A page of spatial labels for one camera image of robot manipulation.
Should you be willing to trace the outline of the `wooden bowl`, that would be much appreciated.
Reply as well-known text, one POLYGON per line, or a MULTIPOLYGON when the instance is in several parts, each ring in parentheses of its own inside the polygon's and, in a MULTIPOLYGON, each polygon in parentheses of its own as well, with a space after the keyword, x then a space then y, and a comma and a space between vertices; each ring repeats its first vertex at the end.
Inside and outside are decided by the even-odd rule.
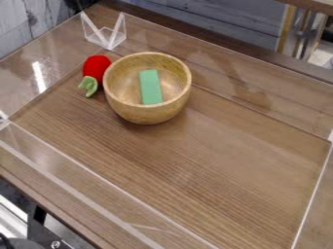
POLYGON ((154 125, 184 110, 192 72, 185 62, 170 54, 133 53, 109 67, 103 87, 118 115, 135 124, 154 125))

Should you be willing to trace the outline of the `red plush strawberry green leaves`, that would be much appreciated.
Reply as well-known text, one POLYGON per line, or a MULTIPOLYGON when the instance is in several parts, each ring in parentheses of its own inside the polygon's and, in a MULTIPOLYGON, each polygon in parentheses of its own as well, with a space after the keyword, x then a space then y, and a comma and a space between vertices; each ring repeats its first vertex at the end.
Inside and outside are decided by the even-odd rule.
POLYGON ((106 70, 113 65, 113 61, 105 55, 97 54, 87 57, 82 67, 82 81, 79 89, 86 90, 86 97, 91 97, 103 85, 106 70))

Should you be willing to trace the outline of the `green rectangular block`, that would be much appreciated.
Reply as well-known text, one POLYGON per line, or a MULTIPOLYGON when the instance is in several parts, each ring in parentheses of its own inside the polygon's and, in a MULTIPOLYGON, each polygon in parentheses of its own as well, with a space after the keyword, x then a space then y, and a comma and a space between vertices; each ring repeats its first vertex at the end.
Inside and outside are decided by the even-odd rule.
POLYGON ((157 69, 149 69, 139 72, 139 87, 142 103, 145 105, 164 102, 161 78, 157 69))

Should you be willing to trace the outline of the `clear acrylic stand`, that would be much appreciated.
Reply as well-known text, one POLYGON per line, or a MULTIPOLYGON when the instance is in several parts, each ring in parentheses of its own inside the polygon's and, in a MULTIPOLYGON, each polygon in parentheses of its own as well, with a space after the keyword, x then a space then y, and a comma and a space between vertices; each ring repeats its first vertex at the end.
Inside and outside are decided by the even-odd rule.
POLYGON ((113 51, 126 40, 125 14, 119 14, 117 24, 113 28, 107 26, 98 28, 85 12, 81 12, 79 16, 86 41, 113 51))

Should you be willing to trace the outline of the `gold metal chair frame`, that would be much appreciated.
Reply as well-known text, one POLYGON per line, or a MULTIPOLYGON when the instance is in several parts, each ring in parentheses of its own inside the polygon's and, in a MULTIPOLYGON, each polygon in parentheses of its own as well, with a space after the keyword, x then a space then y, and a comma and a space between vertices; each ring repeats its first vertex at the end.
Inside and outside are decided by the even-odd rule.
POLYGON ((277 51, 308 61, 320 44, 333 0, 276 0, 287 5, 277 51))

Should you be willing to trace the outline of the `black table leg bracket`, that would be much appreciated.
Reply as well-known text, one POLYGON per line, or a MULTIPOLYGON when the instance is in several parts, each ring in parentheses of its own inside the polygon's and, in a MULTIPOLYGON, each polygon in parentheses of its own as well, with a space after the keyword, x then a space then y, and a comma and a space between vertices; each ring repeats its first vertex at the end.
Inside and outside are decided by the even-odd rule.
POLYGON ((27 216, 27 238, 44 249, 74 249, 46 226, 47 212, 35 206, 27 216))

